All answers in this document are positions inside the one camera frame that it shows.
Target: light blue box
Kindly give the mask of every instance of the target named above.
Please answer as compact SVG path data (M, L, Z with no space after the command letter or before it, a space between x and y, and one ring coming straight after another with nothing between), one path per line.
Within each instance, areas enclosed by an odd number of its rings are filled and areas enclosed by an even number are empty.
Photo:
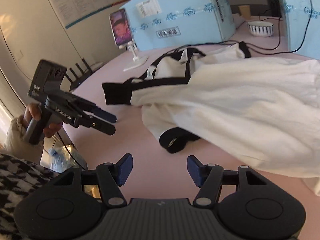
M311 13L310 0L279 0L286 24L288 49L300 47ZM320 59L320 0L312 0L312 14L303 46L296 53Z
M236 32L228 0L131 0L122 8L140 50L221 42Z

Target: human hand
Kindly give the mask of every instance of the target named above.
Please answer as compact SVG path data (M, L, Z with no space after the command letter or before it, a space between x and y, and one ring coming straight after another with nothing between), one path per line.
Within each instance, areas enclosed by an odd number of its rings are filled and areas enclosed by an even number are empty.
M28 128L31 119L34 118L36 121L41 119L41 111L38 104L30 104L24 113L24 117L21 121L24 128ZM51 138L56 132L62 128L62 122L59 124L51 123L49 127L43 129L43 133L47 138Z

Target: striped bowl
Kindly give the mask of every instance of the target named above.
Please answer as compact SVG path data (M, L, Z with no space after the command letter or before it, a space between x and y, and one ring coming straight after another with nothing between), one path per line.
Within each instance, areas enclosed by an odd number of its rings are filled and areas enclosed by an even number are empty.
M266 21L253 21L248 22L249 32L253 36L270 37L273 35L273 23Z

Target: black and white fabric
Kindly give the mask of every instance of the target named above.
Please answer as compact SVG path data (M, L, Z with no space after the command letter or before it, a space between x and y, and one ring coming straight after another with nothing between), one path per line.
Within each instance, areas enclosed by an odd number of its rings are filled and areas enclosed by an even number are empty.
M18 203L58 173L0 153L0 240L21 240L13 219Z
M188 48L140 78L102 86L107 104L142 106L144 125L169 152L203 138L253 168L303 178L320 195L317 60Z
M191 76L202 64L208 61L218 64L250 56L248 48L244 43L225 47L207 55L196 48L166 53L152 63L148 70L139 78L131 78L123 84L102 84L105 91L106 103L130 105L132 104L132 97L137 91L148 90L153 87L187 85ZM143 115L144 124L157 138L160 145L169 153L179 152L186 146L187 142L200 139L199 136L178 127L174 123L165 122L159 118L152 118L145 122L144 117L147 118Z

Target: pink table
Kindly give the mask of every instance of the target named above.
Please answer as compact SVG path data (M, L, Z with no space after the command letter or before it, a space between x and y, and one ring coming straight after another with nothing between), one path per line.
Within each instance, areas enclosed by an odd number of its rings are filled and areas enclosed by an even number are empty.
M247 31L246 24L238 29L231 38L237 41L247 41L262 47L272 48L278 43L277 33L269 38L257 38ZM203 51L220 48L219 45L200 46ZM131 71L123 72L132 60L132 53L125 52L110 61L93 76L88 78L75 94L93 101L102 109L115 114L118 118L116 133L108 136L94 129L79 127L75 129L64 125L66 132L81 155L88 162L89 168L94 169L104 162L117 162L125 153L133 155L133 170L121 188L127 200L130 198L189 198L193 201L197 188L187 171L187 157L195 155L202 163L216 163L228 170L236 170L240 161L211 143L201 139L190 143L176 154L164 150L153 135L144 127L141 120L141 110L134 106L106 106L103 82L124 82L131 77L139 77L150 64L169 49L158 49L140 52L141 56L148 55L145 65ZM282 42L276 51L286 51L286 43ZM282 54L281 57L305 58L294 54ZM307 211L307 221L300 234L300 240L320 238L320 197L315 196L298 178L290 178L261 172L262 175L279 185L297 198ZM234 187L224 187L221 199L234 191Z

